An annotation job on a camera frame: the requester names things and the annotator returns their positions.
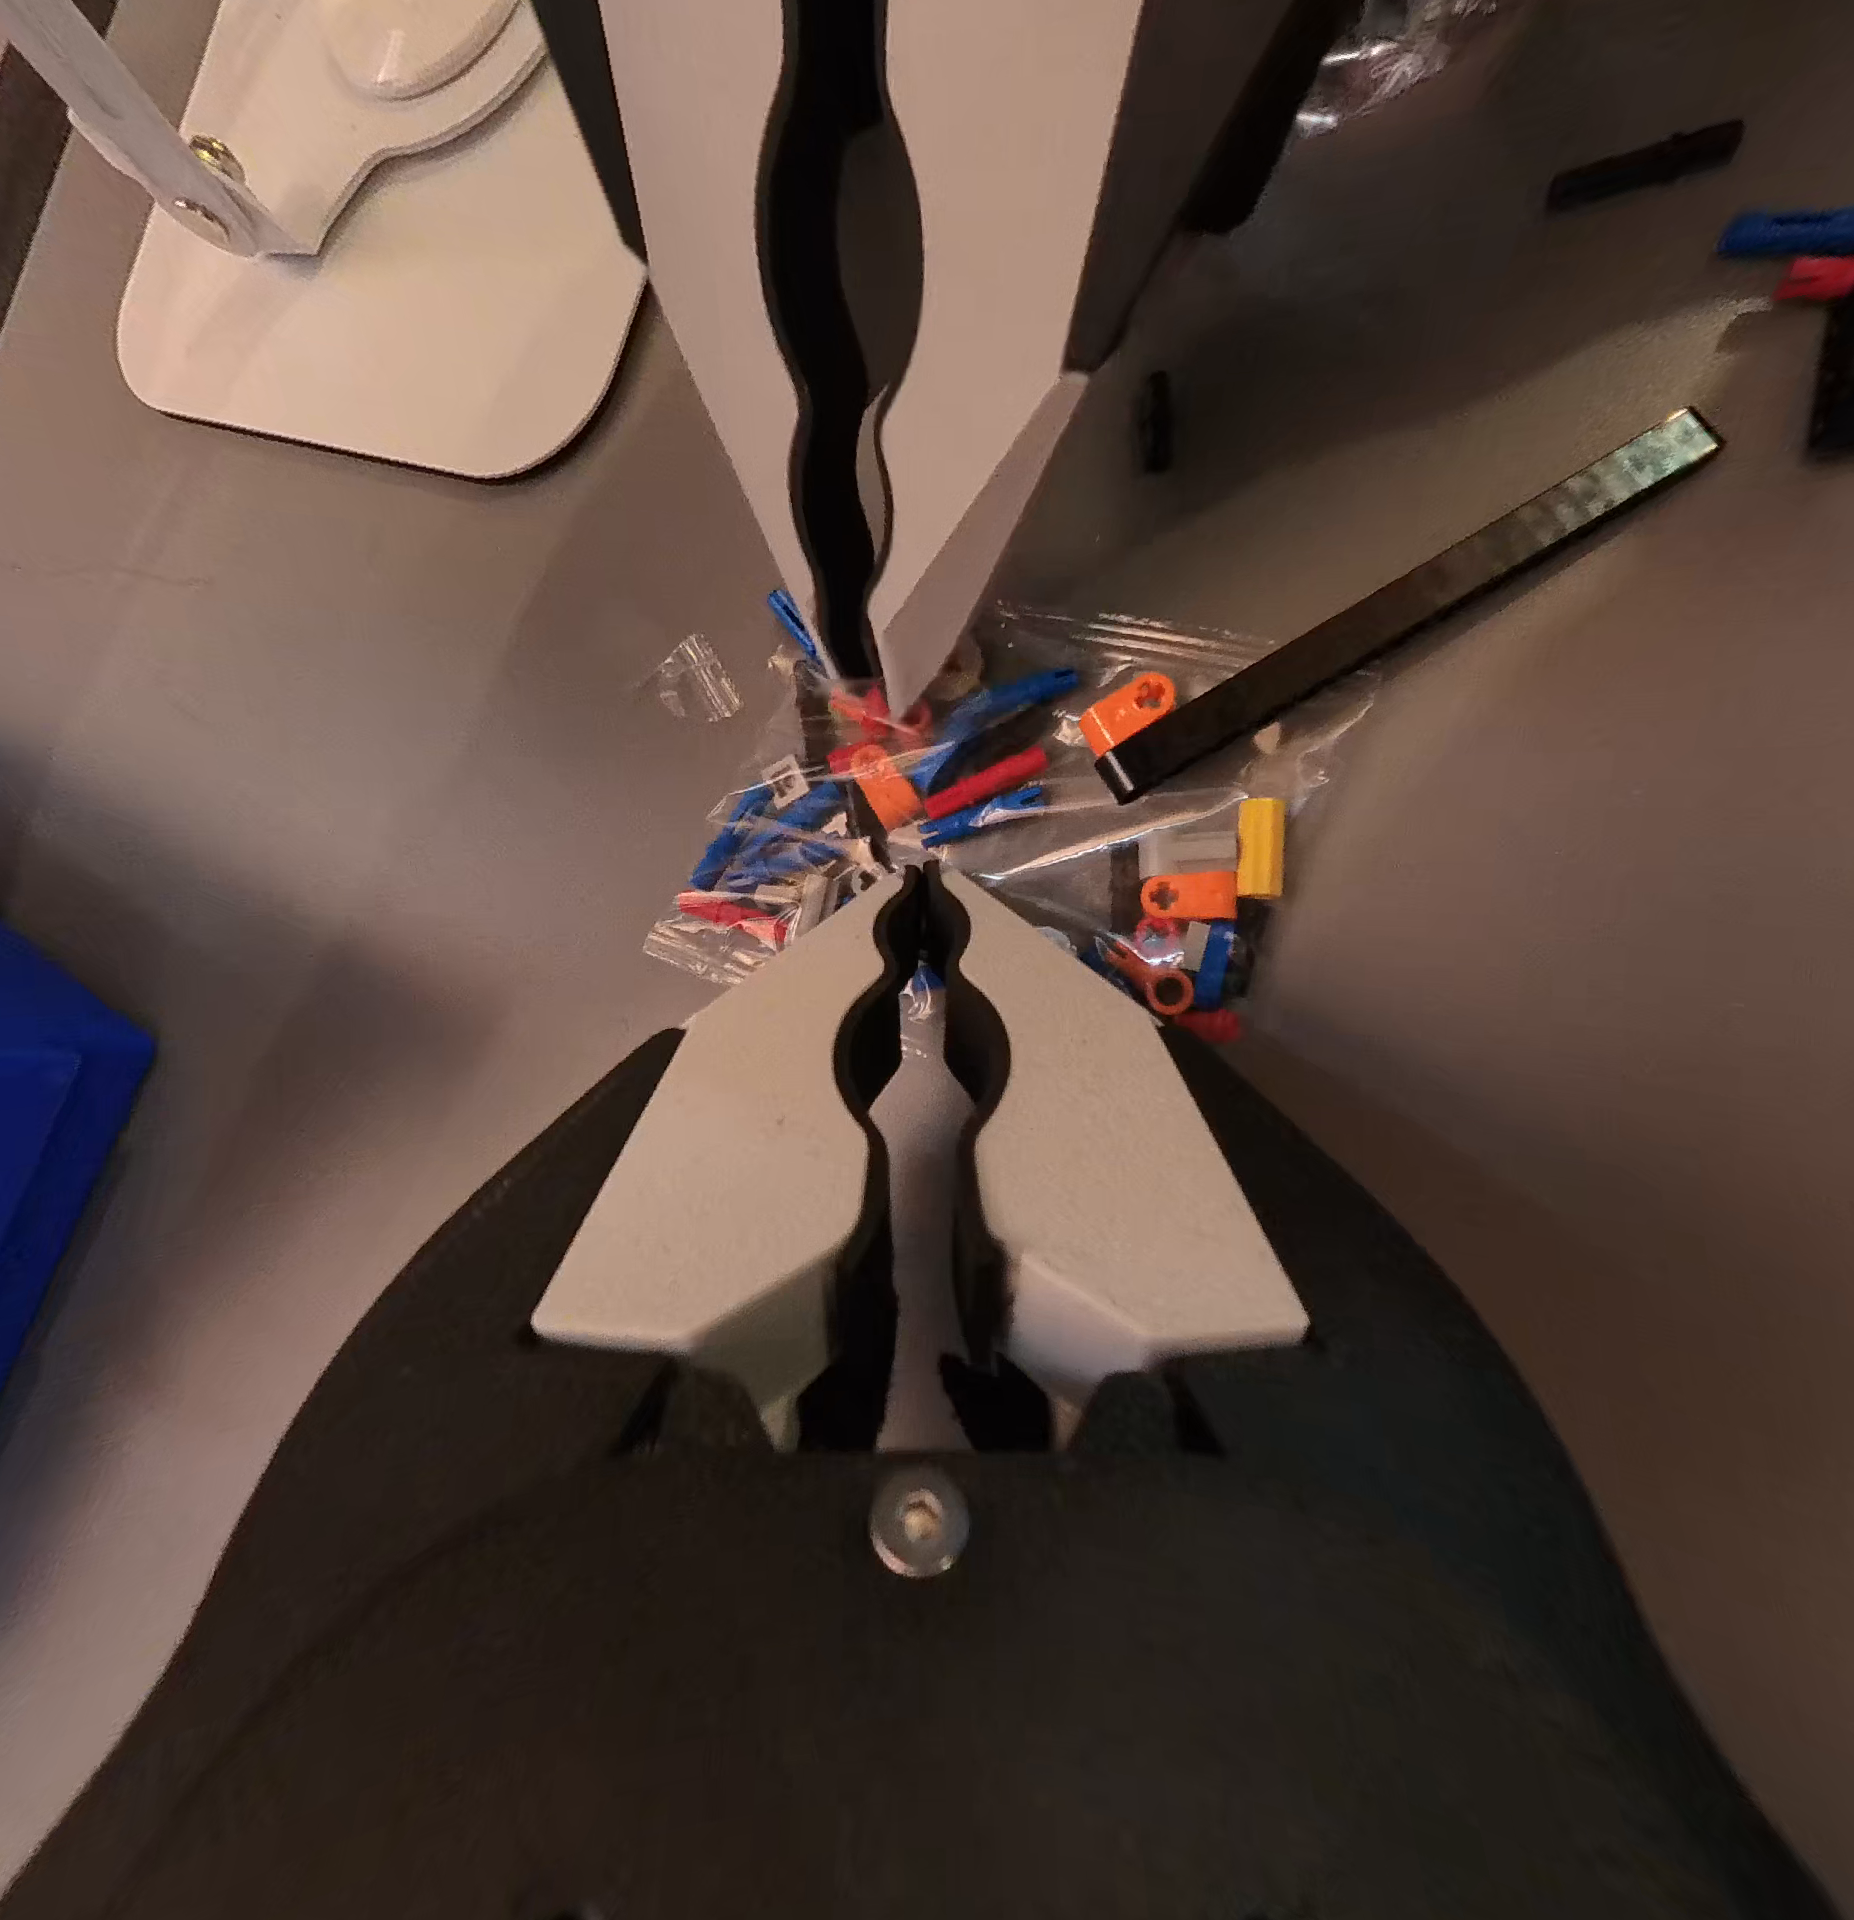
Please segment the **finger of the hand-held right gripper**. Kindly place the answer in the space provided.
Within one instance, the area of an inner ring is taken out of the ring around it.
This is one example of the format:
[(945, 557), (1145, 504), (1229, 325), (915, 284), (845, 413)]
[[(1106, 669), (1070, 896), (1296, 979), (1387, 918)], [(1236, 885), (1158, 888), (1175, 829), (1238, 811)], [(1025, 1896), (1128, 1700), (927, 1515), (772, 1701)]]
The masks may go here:
[(1122, 129), (1203, 147), (1241, 88), (1243, 5), (904, 3), (886, 85), (915, 191), (913, 342), (874, 434), (869, 626), (892, 703), (936, 681), (1083, 399), (1068, 364)]
[(663, 313), (782, 586), (848, 677), (874, 673), (844, 186), (876, 117), (876, 5), (604, 3), (606, 68)]

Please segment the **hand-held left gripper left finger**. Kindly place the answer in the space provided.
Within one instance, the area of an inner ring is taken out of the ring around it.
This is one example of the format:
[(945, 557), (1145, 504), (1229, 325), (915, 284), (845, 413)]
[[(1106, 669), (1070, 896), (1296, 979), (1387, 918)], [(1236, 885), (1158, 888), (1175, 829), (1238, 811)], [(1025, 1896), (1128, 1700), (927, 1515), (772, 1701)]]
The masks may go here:
[(867, 896), (678, 1035), (531, 1311), (552, 1345), (731, 1379), (782, 1445), (871, 1450), (898, 1303), (874, 1104), (901, 1068), (922, 885)]

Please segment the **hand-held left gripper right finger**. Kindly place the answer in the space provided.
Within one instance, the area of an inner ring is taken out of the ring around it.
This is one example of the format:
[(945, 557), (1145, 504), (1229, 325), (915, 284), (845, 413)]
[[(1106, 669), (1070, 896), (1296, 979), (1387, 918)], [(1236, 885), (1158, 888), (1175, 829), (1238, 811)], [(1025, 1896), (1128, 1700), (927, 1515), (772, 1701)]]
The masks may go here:
[(1115, 1375), (1302, 1345), (1308, 1313), (1154, 1015), (937, 872), (965, 1360), (1083, 1409)]

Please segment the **clear bag of lego pieces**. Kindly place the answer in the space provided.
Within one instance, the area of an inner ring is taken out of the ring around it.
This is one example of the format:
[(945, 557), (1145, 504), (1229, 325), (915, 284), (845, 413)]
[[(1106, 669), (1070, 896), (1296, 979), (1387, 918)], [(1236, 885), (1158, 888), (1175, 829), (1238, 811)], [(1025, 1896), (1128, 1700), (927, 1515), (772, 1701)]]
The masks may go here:
[(751, 756), (647, 931), (647, 959), (733, 988), (876, 878), (940, 864), (1157, 1025), (1214, 1046), (1243, 1035), (1305, 815), (1376, 701), (1376, 668), (1117, 803), (1095, 760), (1115, 720), (1188, 707), (1266, 644), (996, 605), (898, 709), (871, 681), (830, 677), (782, 590), (770, 612), (770, 701), (744, 725)]

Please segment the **black lego axle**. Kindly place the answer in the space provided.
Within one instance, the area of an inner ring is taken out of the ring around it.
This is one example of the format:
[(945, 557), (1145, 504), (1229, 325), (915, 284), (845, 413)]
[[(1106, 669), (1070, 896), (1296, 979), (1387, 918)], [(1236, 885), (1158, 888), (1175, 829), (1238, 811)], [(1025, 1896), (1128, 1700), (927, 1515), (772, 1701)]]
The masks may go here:
[(1547, 182), (1543, 212), (1547, 216), (1579, 212), (1722, 171), (1736, 157), (1745, 130), (1747, 124), (1741, 117), (1731, 117), (1566, 168)]

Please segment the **long black lego beam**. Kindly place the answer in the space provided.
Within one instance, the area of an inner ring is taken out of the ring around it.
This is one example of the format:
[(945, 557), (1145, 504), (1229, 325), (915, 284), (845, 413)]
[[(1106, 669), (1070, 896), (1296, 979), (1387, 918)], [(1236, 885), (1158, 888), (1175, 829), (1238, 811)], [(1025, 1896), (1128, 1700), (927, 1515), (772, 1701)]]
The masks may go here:
[(1095, 756), (1115, 803), (1136, 803), (1206, 757), (1319, 698), (1449, 616), (1594, 538), (1698, 476), (1723, 450), (1714, 427), (1679, 409), (1494, 516), (1344, 612), (1251, 660), (1188, 704)]

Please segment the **black lego assembly with pins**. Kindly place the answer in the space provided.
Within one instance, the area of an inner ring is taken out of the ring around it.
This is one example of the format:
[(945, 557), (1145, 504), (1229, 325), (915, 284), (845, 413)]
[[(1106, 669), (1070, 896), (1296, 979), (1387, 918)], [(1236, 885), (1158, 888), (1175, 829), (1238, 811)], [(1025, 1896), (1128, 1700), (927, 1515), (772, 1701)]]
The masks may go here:
[(1827, 211), (1747, 211), (1714, 240), (1722, 258), (1784, 258), (1777, 301), (1822, 310), (1804, 450), (1854, 460), (1854, 203)]

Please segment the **crumpled clear plastic wrapper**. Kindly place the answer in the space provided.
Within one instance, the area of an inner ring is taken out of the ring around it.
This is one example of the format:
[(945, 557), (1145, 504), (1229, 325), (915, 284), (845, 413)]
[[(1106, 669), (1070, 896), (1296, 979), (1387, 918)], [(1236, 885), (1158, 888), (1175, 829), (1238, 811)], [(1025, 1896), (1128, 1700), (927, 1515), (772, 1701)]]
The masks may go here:
[(1500, 3), (1363, 3), (1325, 54), (1296, 135), (1325, 138), (1434, 79), (1497, 22)]

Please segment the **white stand base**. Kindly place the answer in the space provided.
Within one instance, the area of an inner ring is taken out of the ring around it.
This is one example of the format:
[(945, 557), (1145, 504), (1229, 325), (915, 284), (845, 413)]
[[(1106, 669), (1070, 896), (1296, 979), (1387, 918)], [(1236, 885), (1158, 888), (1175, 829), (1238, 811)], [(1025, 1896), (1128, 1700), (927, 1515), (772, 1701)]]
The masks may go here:
[(647, 272), (531, 5), (221, 5), (180, 126), (316, 250), (151, 214), (115, 335), (145, 406), (477, 481), (596, 416)]

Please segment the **small clear plastic piece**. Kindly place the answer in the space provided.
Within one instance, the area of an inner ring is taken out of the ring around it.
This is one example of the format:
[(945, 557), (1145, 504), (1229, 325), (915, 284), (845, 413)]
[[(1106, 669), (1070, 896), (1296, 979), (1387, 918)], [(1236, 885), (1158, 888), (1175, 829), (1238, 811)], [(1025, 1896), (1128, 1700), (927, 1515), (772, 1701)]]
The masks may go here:
[(713, 642), (694, 631), (653, 662), (639, 688), (681, 725), (724, 727), (745, 709), (741, 687)]

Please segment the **blue plastic box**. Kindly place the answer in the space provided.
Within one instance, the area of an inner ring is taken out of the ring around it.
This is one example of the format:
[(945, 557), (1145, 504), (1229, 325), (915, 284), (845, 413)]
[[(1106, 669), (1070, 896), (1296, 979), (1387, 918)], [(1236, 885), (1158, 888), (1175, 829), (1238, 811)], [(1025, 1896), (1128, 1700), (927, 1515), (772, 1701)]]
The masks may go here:
[(0, 924), (0, 1399), (154, 1043)]

